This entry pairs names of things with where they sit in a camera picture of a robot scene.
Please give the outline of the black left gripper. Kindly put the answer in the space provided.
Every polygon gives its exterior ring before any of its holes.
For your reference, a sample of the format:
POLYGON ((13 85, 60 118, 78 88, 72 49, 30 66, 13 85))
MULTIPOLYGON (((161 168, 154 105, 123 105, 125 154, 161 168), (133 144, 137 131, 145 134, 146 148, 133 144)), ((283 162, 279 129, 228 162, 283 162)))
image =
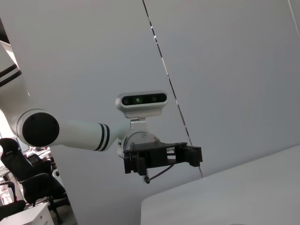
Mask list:
POLYGON ((199 167, 203 161, 202 148, 187 146, 187 142, 164 143, 161 141, 134 143, 128 150, 124 150, 124 171, 125 174, 134 172, 140 176, 147 176, 147 169, 171 165, 167 158, 168 148, 182 147, 183 161, 190 166, 199 167))

